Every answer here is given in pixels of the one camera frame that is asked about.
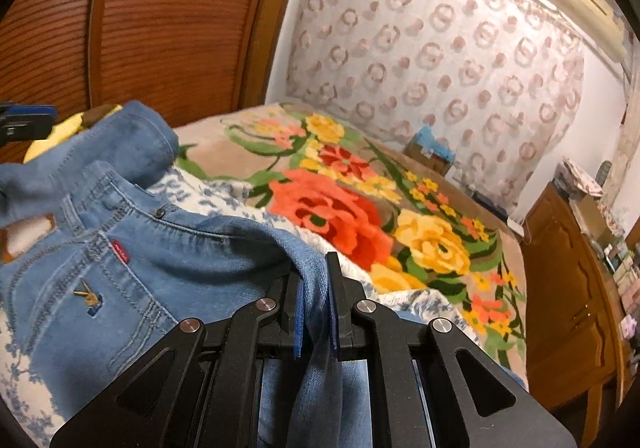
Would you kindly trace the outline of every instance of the embroidery on jeans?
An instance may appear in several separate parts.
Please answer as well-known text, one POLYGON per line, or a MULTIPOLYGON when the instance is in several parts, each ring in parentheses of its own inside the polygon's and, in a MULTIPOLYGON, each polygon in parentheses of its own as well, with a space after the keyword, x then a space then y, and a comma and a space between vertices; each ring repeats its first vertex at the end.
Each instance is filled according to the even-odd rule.
POLYGON ((84 298, 84 303, 89 307, 86 313, 93 318, 102 307, 102 295, 94 293, 84 280, 81 279, 80 282, 82 283, 82 290, 76 289, 74 294, 84 298))

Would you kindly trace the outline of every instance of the belt loop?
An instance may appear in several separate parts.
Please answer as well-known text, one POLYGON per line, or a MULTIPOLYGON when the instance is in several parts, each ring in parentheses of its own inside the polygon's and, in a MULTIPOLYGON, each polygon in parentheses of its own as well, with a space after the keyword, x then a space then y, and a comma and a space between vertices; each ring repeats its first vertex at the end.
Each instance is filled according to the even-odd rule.
POLYGON ((82 235, 84 232, 84 224, 80 220, 76 209, 74 208, 74 203, 71 201, 71 195, 68 193, 62 198, 62 212, 65 216, 66 223, 71 228, 75 237, 82 235))

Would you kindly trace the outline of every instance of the red tab label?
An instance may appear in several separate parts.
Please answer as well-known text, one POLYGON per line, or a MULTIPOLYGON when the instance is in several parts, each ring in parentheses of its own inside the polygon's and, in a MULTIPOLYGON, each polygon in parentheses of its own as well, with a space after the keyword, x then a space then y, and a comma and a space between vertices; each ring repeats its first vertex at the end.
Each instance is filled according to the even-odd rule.
POLYGON ((123 263, 129 263, 129 255, 124 250, 122 244, 117 240, 111 240, 111 246, 123 263))

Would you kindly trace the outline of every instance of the triangular cutout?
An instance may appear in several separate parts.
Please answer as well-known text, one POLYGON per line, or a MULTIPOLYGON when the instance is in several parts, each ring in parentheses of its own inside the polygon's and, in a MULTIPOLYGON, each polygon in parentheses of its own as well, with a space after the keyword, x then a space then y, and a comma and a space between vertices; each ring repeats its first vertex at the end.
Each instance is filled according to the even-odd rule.
POLYGON ((166 351, 145 368, 116 399, 119 406, 142 417, 150 415, 174 364, 175 351, 166 351))
POLYGON ((456 359, 479 415, 489 417, 516 404, 515 396, 504 388, 500 381, 495 379, 494 375, 486 370, 469 351, 464 349, 456 351, 456 359))

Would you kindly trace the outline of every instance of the air conditioner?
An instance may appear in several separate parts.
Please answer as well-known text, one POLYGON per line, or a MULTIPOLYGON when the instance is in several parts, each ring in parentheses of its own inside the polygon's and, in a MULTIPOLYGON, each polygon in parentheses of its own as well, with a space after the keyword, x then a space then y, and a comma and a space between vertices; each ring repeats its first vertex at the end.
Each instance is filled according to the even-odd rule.
POLYGON ((625 29, 604 0, 549 0, 590 36, 616 63, 625 58, 625 29))

